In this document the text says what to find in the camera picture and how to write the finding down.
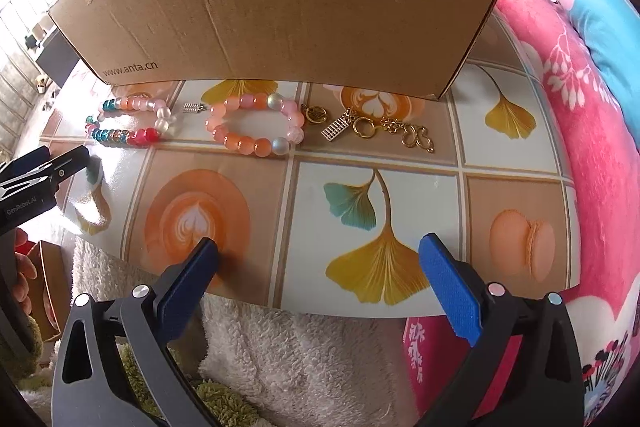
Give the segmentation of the person left hand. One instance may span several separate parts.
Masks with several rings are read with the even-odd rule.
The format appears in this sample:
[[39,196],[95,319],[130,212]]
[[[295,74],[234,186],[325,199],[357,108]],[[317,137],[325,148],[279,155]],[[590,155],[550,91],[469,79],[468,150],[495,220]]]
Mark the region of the person left hand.
[[37,278],[37,269],[27,254],[34,246],[22,229],[15,230],[14,257],[16,280],[12,286],[12,295],[26,315],[32,314],[32,299],[29,297],[29,283]]

